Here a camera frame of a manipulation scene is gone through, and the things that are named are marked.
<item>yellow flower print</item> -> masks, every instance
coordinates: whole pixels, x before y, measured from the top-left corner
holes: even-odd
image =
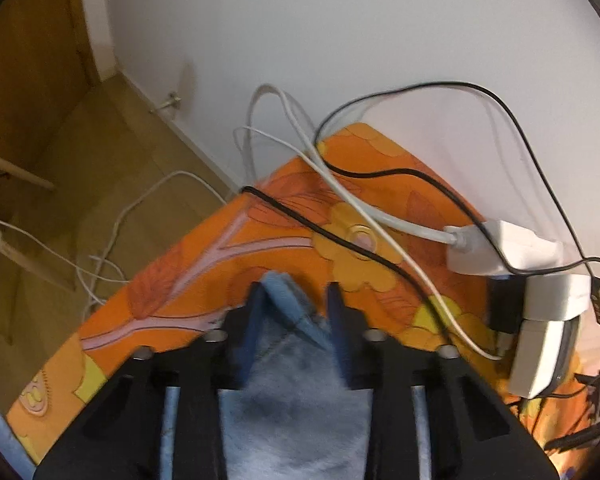
[[[446,306],[449,307],[458,325],[466,334],[481,348],[493,348],[493,332],[474,314],[463,313],[459,305],[451,298],[442,297]],[[437,302],[433,296],[430,297],[434,305]],[[446,316],[442,314],[443,320],[447,322]],[[503,372],[496,366],[496,362],[490,361],[479,356],[473,349],[455,335],[453,329],[450,329],[452,339],[460,351],[460,355],[485,379],[491,386],[499,385]],[[435,351],[439,346],[446,344],[445,339],[440,335],[435,321],[429,313],[429,309],[422,304],[413,318],[412,325],[404,330],[397,337],[405,346],[419,348],[421,350]]]
[[[394,264],[401,261],[400,255],[367,226],[349,204],[335,204],[331,207],[330,216],[331,223],[324,226],[327,231],[373,251]],[[333,262],[333,279],[340,282],[343,290],[354,292],[365,283],[378,292],[394,288],[396,277],[392,270],[318,234],[314,234],[313,242],[320,256]]]
[[[105,380],[74,334],[24,388],[7,421],[36,464]]]
[[[399,156],[404,155],[404,148],[399,144],[396,144],[391,139],[385,137],[383,134],[374,130],[368,124],[357,123],[352,124],[345,128],[350,134],[359,137],[360,139],[365,139],[369,144],[371,144],[378,152],[382,153],[386,156]]]
[[[322,156],[325,156],[327,154],[327,143],[323,140],[318,142],[316,148],[318,149],[318,153],[320,153]]]

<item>black device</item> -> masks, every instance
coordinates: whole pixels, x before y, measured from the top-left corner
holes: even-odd
[[[370,329],[363,312],[345,306],[337,283],[327,299],[346,385],[373,390],[365,480],[557,479],[544,452],[455,347],[407,348]],[[227,478],[218,389],[248,380],[269,305],[254,283],[221,330],[168,352],[140,347],[60,436],[34,480],[157,478],[167,386],[180,388],[173,479]]]

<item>light blue fabric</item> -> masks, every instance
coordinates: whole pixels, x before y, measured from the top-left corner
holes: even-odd
[[[175,442],[179,398],[180,388],[177,386],[167,386],[164,393],[164,411],[162,412],[160,471],[158,471],[158,480],[171,480],[173,477],[173,446]]]
[[[31,480],[36,466],[0,414],[0,453],[22,480]]]
[[[352,480],[364,476],[371,392],[346,389],[334,364],[328,324],[286,274],[262,280],[289,333],[265,318],[243,390],[220,392],[230,479]]]

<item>white device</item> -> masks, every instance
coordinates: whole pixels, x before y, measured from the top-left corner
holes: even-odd
[[[553,267],[562,257],[562,244],[539,237],[531,229],[489,220],[482,224],[507,261],[518,269]],[[499,276],[509,274],[502,261],[475,225],[447,226],[445,231],[458,238],[446,247],[446,266],[459,274]]]
[[[560,357],[565,322],[589,307],[591,277],[561,272],[526,280],[524,321],[508,390],[531,399],[551,383]]]
[[[564,249],[560,242],[545,240],[530,229],[502,220],[490,220],[483,225],[507,261],[517,269],[541,269],[560,263]],[[475,225],[447,226],[445,231],[457,237],[456,244],[446,249],[450,270],[478,276],[509,274]],[[588,274],[560,272],[530,276],[526,280],[523,322],[509,378],[510,393],[529,399],[549,386],[560,359],[562,338],[569,335],[565,333],[565,322],[588,309],[590,292]]]

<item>white wall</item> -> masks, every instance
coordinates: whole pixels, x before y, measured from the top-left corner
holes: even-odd
[[[93,58],[100,80],[104,81],[117,72],[107,0],[82,0],[82,6]]]
[[[586,250],[600,253],[600,20],[586,0],[109,0],[109,11],[125,74],[154,102],[179,90],[176,125],[237,182],[243,174],[231,130],[244,123],[262,82],[287,89],[314,120],[358,94],[411,82],[485,85],[518,115]],[[494,126],[484,106],[465,107],[457,96],[426,96],[409,108],[418,128],[396,131],[395,139],[443,176],[452,166],[451,183],[487,216],[527,223],[552,216],[546,197],[520,216],[524,199],[492,202],[486,172],[466,176],[485,161],[498,170],[485,139],[510,138],[503,121]],[[255,123],[293,139],[273,97]],[[462,139],[462,157],[432,158],[439,134],[451,130]],[[268,144],[256,153],[260,174],[289,157]],[[507,156],[520,158],[515,149]],[[506,167],[497,182],[511,188]],[[539,225],[552,231],[551,221]]]

